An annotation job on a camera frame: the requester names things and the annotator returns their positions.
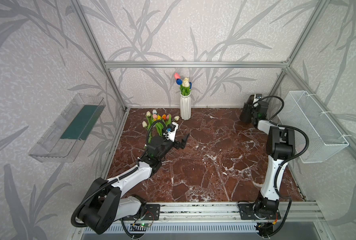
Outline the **black cone vase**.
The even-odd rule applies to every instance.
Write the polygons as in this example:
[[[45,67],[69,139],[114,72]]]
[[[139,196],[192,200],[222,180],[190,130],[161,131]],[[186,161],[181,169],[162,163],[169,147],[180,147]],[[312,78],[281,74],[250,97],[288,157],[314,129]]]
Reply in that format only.
[[[253,96],[254,96],[254,95],[250,95],[249,98],[248,98],[248,100],[249,100],[249,99],[252,100],[252,99],[253,99]],[[240,114],[239,119],[240,119],[243,123],[249,124],[249,123],[252,123],[252,122],[253,122],[253,114],[252,114],[251,116],[249,116],[249,115],[247,114],[247,112],[246,112],[246,107],[247,107],[246,102],[245,102],[244,105],[243,105],[243,110],[242,110],[242,112],[241,112],[241,114]]]

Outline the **white ribbed vase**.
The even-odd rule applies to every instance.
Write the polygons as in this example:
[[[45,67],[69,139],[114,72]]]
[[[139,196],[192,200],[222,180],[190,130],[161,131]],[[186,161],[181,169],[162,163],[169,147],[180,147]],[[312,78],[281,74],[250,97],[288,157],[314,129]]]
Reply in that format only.
[[[180,96],[180,117],[183,120],[189,120],[191,118],[191,98],[190,95]]]

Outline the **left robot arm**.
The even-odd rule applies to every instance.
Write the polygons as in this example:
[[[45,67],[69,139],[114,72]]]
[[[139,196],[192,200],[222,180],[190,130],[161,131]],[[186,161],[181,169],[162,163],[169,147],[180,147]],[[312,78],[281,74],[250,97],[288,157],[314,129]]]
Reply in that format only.
[[[89,227],[101,235],[117,220],[144,214],[144,199],[135,196],[125,198],[124,195],[142,181],[151,178],[172,148],[184,149],[188,138],[189,135],[186,135],[181,141],[177,141],[154,137],[130,170],[108,180],[94,180],[84,199],[72,213],[72,226]]]

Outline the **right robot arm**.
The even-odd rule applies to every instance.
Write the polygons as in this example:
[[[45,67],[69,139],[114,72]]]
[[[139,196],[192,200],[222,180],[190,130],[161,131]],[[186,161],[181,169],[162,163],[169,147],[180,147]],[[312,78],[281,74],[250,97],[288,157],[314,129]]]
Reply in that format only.
[[[278,115],[284,108],[282,98],[255,94],[249,96],[240,116],[241,121],[252,123],[256,129],[267,134],[265,149],[268,168],[263,186],[252,207],[258,219],[266,219],[277,213],[279,200],[285,198],[280,194],[280,186],[288,162],[300,157],[309,147],[309,137],[304,131],[274,123],[272,118],[267,118],[269,103],[265,100],[269,98],[281,102],[281,107],[274,116]]]

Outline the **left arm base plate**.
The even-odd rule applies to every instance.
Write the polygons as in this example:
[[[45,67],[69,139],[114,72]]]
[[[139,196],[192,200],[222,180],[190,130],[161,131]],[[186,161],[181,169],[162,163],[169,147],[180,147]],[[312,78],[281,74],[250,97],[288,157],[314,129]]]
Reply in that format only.
[[[141,205],[138,212],[133,216],[137,220],[156,221],[159,220],[161,213],[161,205],[145,204]]]

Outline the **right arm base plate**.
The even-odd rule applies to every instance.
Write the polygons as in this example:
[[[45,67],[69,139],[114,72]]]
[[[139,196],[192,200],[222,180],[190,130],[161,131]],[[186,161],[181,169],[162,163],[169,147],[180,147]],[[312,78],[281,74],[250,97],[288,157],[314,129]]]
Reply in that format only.
[[[269,201],[268,203],[248,203],[238,202],[241,220],[274,221],[281,220],[281,214],[278,210],[279,203]]]

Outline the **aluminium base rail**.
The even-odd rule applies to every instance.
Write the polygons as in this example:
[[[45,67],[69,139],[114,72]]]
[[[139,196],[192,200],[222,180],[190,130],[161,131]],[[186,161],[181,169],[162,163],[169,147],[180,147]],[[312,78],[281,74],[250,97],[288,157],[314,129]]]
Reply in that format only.
[[[199,223],[199,222],[268,222],[257,220],[241,220],[237,202],[175,202],[175,203],[151,203],[161,205],[159,220],[149,221],[154,223]],[[279,203],[278,210],[281,220],[284,219],[288,202]],[[126,221],[135,221],[130,213],[123,209],[118,210]]]

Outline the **clear plastic wall shelf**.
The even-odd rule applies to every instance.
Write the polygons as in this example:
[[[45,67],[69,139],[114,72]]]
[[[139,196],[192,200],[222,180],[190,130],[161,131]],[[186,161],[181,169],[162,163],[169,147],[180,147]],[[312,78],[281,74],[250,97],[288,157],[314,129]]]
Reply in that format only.
[[[41,163],[72,163],[106,107],[103,97],[76,94],[29,151]]]

